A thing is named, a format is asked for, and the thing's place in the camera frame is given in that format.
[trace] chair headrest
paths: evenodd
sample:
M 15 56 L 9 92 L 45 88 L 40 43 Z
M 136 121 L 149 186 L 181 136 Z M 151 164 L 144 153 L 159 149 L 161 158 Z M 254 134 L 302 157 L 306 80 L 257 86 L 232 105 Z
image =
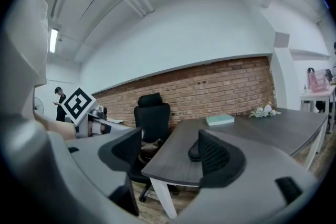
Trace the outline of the chair headrest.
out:
M 160 93 L 153 93 L 148 95 L 140 96 L 138 100 L 138 106 L 146 108 L 147 106 L 155 106 L 162 104 L 162 99 Z

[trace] wooden floor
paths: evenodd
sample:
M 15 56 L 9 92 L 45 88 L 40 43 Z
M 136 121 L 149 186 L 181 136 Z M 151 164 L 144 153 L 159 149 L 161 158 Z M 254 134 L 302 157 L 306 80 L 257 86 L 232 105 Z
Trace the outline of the wooden floor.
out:
M 317 154 L 313 160 L 312 165 L 310 166 L 309 171 L 311 171 L 318 179 L 322 179 L 328 168 L 336 155 L 336 135 L 325 136 L 321 152 Z M 294 159 L 303 164 L 309 153 L 311 145 L 305 147 L 300 153 L 298 153 Z M 146 196 L 145 202 L 139 202 L 138 197 L 143 189 L 144 185 L 133 182 L 133 189 L 135 193 L 136 202 L 139 208 L 139 218 L 142 219 L 145 223 L 156 223 L 164 224 L 169 222 L 169 218 L 166 215 L 164 209 L 162 208 L 159 199 L 157 198 L 155 191 L 151 188 Z M 172 195 L 173 204 L 179 214 L 185 207 L 187 207 L 190 202 L 197 196 L 197 188 L 186 188 L 178 187 L 180 189 L 180 194 L 178 196 Z

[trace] book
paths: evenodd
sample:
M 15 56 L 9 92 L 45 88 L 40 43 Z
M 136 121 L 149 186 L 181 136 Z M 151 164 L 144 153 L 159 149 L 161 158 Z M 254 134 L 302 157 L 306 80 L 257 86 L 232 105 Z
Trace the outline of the book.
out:
M 206 122 L 209 126 L 232 123 L 234 121 L 235 118 L 228 114 L 206 118 Z

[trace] red brick wall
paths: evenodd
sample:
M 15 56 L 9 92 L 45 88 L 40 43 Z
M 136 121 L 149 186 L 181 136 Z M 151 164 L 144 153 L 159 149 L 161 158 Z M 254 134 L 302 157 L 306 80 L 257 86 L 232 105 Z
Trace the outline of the red brick wall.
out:
M 159 92 L 171 106 L 170 128 L 180 120 L 249 111 L 276 104 L 273 78 L 266 57 L 215 62 L 184 68 L 97 93 L 108 117 L 135 126 L 133 109 L 140 96 Z

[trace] fan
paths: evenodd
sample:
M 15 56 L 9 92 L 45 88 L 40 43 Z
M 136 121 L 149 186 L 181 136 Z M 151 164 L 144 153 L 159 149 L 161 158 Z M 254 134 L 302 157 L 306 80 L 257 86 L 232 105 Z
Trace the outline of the fan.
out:
M 34 97 L 34 110 L 37 110 L 39 113 L 44 113 L 44 107 L 40 99 Z

